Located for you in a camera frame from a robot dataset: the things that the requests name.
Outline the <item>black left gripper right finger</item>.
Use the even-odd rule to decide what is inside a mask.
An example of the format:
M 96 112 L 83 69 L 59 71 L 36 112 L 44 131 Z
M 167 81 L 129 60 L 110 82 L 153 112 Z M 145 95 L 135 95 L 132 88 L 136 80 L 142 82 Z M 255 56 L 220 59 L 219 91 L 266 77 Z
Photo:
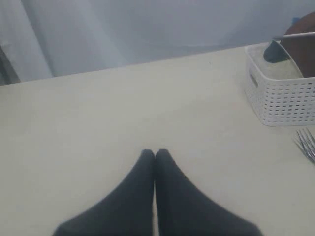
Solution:
M 171 154 L 155 157 L 158 229 L 161 236 L 260 236 L 257 225 L 209 199 L 184 175 Z

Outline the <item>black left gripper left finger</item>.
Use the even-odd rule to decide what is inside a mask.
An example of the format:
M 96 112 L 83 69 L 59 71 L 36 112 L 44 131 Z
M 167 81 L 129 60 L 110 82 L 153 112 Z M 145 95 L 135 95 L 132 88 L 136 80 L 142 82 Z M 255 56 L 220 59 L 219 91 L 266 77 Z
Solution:
M 151 236 L 154 153 L 144 149 L 125 179 L 103 200 L 61 223 L 56 236 Z

